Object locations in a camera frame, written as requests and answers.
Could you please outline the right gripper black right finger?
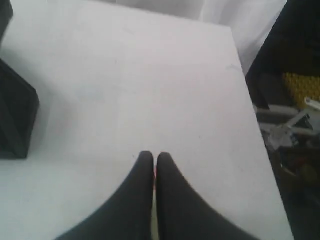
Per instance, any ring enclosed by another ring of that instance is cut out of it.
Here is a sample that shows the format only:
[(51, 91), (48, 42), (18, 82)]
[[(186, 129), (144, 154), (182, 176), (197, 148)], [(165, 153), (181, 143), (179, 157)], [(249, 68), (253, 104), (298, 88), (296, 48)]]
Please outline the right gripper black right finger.
[(255, 239), (211, 208), (167, 152), (157, 158), (156, 211), (161, 240)]

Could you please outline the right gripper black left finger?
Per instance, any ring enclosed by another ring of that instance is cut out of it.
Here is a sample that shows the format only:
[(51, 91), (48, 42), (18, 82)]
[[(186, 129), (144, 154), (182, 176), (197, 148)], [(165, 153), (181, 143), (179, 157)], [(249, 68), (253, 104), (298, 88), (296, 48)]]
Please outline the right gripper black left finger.
[(61, 240), (150, 240), (154, 157), (142, 151), (116, 192)]

